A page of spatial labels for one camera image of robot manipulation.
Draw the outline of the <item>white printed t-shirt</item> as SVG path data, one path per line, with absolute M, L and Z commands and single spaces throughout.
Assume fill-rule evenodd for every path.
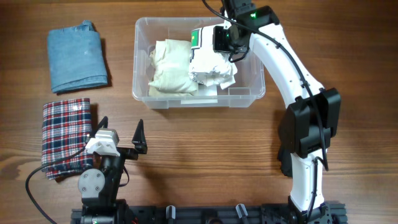
M 238 69 L 229 61 L 229 53 L 215 52 L 213 49 L 213 32 L 217 24 L 191 31 L 191 54 L 188 74 L 190 79 L 205 86 L 219 85 L 222 90 L 236 83 Z

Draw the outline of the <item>cream garment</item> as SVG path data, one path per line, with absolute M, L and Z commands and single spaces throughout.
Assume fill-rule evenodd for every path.
M 197 93 L 198 84 L 188 74 L 190 53 L 191 43 L 186 40 L 156 42 L 150 53 L 155 72 L 148 83 L 149 96 L 193 96 Z

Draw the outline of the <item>black garment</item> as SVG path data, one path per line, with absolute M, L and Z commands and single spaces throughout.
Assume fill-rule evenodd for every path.
M 289 150 L 281 146 L 278 151 L 277 159 L 280 161 L 281 172 L 286 177 L 292 177 L 292 159 Z

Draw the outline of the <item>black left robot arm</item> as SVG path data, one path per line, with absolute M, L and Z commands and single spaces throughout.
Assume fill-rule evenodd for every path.
M 102 156 L 99 168 L 88 169 L 78 181 L 83 203 L 78 223 L 138 223 L 138 218 L 125 199 L 117 199 L 123 186 L 121 176 L 127 173 L 125 162 L 136 161 L 138 153 L 133 148 L 119 147 L 119 156 Z

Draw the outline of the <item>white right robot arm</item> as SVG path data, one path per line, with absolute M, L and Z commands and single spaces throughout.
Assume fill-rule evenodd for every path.
M 341 97 L 304 67 L 269 6 L 223 1 L 212 18 L 143 17 L 136 23 L 132 96 L 152 109 L 247 107 L 265 92 L 257 59 L 277 85 L 281 171 L 293 178 L 289 205 L 316 219 L 324 203 L 322 172 L 336 134 Z

